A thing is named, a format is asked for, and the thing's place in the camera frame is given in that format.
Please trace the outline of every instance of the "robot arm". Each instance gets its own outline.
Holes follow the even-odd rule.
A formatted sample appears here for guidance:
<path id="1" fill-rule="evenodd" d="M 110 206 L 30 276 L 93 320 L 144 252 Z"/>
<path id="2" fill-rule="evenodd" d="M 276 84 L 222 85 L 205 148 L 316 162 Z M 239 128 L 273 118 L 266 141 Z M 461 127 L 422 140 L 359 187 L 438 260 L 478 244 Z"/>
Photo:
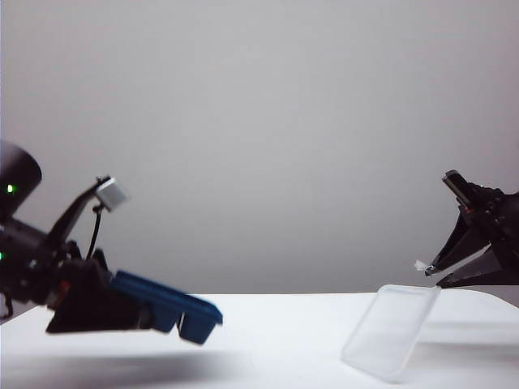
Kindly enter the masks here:
<path id="1" fill-rule="evenodd" d="M 443 181 L 456 195 L 460 215 L 444 248 L 426 268 L 426 276 L 488 246 L 437 284 L 442 288 L 519 284 L 519 192 L 504 194 L 467 182 L 456 170 L 447 172 Z"/>
<path id="2" fill-rule="evenodd" d="M 13 315 L 12 302 L 36 303 L 55 310 L 49 333 L 153 328 L 202 344 L 220 311 L 212 304 L 124 271 L 108 270 L 102 250 L 84 259 L 67 238 L 87 203 L 97 198 L 101 210 L 113 211 L 127 196 L 111 177 L 98 178 L 83 192 L 49 233 L 13 217 L 41 181 L 37 162 L 14 144 L 2 141 L 0 164 L 0 293 L 4 318 Z"/>

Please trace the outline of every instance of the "white backdrop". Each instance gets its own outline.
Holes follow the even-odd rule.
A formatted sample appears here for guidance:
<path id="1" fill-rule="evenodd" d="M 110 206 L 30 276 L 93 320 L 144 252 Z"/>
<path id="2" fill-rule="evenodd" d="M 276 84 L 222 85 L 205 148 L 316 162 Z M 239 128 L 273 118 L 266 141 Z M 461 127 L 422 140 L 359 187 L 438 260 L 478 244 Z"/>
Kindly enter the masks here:
<path id="1" fill-rule="evenodd" d="M 434 284 L 412 264 L 457 218 L 443 173 L 519 190 L 519 2 L 2 7 L 2 136 L 44 173 L 17 217 L 48 230 L 114 175 L 113 269 L 198 293 Z"/>

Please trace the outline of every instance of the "wire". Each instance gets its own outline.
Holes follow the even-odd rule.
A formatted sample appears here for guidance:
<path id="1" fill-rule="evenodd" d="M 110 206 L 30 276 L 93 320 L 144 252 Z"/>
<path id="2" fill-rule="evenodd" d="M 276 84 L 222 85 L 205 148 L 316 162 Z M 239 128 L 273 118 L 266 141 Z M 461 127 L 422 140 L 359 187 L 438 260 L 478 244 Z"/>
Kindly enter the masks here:
<path id="1" fill-rule="evenodd" d="M 88 254 L 86 259 L 92 257 L 94 246 L 96 245 L 97 233 L 99 233 L 99 225 L 101 224 L 101 213 L 103 212 L 103 206 L 97 205 L 92 210 L 96 213 L 96 223 L 94 224 L 94 232 L 92 233 L 92 239 L 90 240 L 90 247 L 88 247 Z"/>

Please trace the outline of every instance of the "white table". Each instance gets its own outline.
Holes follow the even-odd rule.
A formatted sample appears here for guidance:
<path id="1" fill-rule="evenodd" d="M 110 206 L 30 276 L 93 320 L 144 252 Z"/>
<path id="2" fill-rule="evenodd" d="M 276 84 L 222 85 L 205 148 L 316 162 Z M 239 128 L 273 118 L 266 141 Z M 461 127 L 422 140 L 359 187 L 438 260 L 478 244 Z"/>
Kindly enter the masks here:
<path id="1" fill-rule="evenodd" d="M 224 314 L 200 347 L 176 331 L 47 335 L 36 308 L 2 326 L 2 388 L 377 388 L 340 351 L 374 293 L 205 295 Z M 519 387 L 519 309 L 444 290 L 403 376 L 412 388 Z"/>

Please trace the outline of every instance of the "clear plastic container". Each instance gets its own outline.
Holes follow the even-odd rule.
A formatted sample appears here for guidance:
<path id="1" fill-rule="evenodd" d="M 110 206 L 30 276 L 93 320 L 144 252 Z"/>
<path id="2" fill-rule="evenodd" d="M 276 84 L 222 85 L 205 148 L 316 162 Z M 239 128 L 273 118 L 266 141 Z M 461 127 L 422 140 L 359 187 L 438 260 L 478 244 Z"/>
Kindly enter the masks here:
<path id="1" fill-rule="evenodd" d="M 439 286 L 380 288 L 342 349 L 343 362 L 389 382 L 398 380 L 440 291 Z"/>

